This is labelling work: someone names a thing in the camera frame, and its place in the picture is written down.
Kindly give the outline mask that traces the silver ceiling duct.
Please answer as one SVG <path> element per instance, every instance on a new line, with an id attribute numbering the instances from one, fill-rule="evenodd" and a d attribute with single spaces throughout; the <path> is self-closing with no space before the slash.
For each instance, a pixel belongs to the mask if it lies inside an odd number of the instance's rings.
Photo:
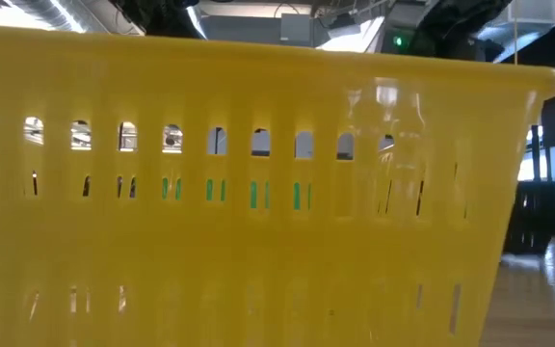
<path id="1" fill-rule="evenodd" d="M 112 0 L 3 0 L 53 29 L 76 33 L 143 36 Z"/>

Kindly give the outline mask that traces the grey ceiling box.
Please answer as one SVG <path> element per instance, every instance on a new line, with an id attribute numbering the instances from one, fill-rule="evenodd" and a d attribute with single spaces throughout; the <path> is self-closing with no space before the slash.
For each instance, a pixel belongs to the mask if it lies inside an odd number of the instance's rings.
<path id="1" fill-rule="evenodd" d="M 285 45 L 310 46 L 311 17 L 308 14 L 283 13 L 280 18 L 280 42 Z"/>

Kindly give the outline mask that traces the white ceiling duct box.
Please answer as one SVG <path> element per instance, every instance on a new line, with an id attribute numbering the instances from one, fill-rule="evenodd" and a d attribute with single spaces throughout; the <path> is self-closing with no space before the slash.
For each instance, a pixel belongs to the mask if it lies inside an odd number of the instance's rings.
<path id="1" fill-rule="evenodd" d="M 512 0 L 477 35 L 503 50 L 492 60 L 500 63 L 555 27 L 555 0 Z"/>

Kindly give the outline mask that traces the black plastic basket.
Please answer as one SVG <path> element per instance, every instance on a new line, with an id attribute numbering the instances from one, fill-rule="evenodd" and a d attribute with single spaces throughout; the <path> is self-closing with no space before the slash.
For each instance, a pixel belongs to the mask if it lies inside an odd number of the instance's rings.
<path id="1" fill-rule="evenodd" d="M 555 181 L 519 181 L 504 254 L 543 255 L 555 234 Z"/>

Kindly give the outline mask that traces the yellow plastic basket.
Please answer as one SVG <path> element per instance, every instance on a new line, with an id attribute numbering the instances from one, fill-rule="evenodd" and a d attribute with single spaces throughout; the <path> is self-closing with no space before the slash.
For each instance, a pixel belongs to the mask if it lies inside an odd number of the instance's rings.
<path id="1" fill-rule="evenodd" d="M 0 347 L 477 347 L 554 96 L 553 67 L 0 27 Z"/>

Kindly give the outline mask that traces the dark window post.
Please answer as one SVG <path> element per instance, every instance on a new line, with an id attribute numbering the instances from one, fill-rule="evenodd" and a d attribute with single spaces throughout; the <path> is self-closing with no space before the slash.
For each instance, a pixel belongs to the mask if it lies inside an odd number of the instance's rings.
<path id="1" fill-rule="evenodd" d="M 531 126 L 531 151 L 532 151 L 532 165 L 533 165 L 533 180 L 541 181 L 541 135 L 540 125 Z"/>

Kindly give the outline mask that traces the green plastic basket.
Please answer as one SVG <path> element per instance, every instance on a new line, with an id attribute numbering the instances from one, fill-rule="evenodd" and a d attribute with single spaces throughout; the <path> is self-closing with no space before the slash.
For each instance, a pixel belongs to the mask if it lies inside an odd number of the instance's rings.
<path id="1" fill-rule="evenodd" d="M 180 177 L 173 180 L 162 178 L 161 198 L 182 200 L 183 184 Z M 224 179 L 209 178 L 205 181 L 204 196 L 207 201 L 225 202 L 227 198 L 227 183 Z M 248 196 L 251 209 L 269 209 L 271 206 L 271 185 L 268 180 L 250 183 Z M 312 184 L 295 182 L 292 186 L 292 207 L 296 211 L 310 210 L 312 205 Z"/>

